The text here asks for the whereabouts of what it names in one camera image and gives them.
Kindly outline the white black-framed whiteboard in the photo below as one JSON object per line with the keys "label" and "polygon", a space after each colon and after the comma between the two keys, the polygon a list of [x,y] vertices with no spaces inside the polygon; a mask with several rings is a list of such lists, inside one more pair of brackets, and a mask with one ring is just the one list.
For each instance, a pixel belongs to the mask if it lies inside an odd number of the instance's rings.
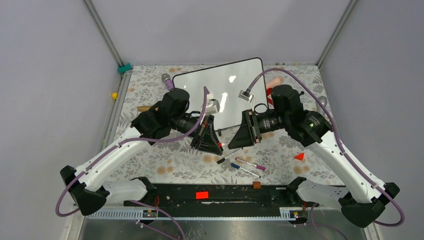
{"label": "white black-framed whiteboard", "polygon": [[251,89],[252,102],[239,98],[251,82],[264,71],[262,59],[254,57],[232,63],[208,67],[177,74],[172,78],[176,88],[190,95],[188,111],[200,111],[204,99],[203,87],[207,87],[219,102],[219,111],[214,114],[216,130],[237,126],[242,121],[242,111],[256,104],[267,104],[265,78],[262,76]]}

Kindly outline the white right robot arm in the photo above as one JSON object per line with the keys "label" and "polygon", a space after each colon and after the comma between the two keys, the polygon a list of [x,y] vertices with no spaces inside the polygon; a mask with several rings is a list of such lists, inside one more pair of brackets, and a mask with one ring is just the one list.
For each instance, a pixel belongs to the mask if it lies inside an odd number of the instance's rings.
{"label": "white right robot arm", "polygon": [[297,177],[287,186],[287,201],[293,206],[305,201],[338,210],[360,228],[374,222],[399,193],[399,187],[383,182],[355,156],[349,156],[348,149],[337,142],[326,118],[303,108],[297,90],[286,84],[276,86],[271,99],[271,110],[242,112],[241,125],[228,148],[251,147],[261,142],[264,133],[285,130],[293,140],[319,156],[343,182],[342,187],[335,187]]}

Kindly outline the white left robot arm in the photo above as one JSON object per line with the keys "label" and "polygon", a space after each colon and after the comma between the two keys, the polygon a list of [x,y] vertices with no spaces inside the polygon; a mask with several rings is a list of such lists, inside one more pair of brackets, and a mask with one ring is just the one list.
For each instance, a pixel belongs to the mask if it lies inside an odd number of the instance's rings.
{"label": "white left robot arm", "polygon": [[214,129],[214,116],[207,114],[213,101],[213,95],[205,88],[201,110],[188,112],[189,93],[173,88],[160,101],[140,112],[124,133],[95,157],[77,167],[63,167],[60,176],[65,189],[57,200],[56,215],[64,216],[60,206],[66,194],[71,196],[77,211],[84,216],[107,204],[125,201],[139,201],[144,206],[152,204],[155,192],[145,177],[115,182],[108,181],[108,177],[137,153],[155,144],[191,138],[192,149],[222,155],[222,144]]}

